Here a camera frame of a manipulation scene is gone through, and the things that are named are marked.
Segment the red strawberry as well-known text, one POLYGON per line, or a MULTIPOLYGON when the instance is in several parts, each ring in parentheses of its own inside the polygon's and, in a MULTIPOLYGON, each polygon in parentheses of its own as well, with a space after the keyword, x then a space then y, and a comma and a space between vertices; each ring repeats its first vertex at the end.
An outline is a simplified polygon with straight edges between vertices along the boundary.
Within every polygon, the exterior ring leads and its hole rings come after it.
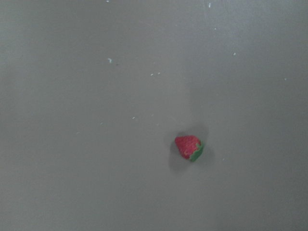
POLYGON ((204 149, 203 142, 194 135, 176 137, 175 144, 180 155, 191 162, 196 161, 204 149))

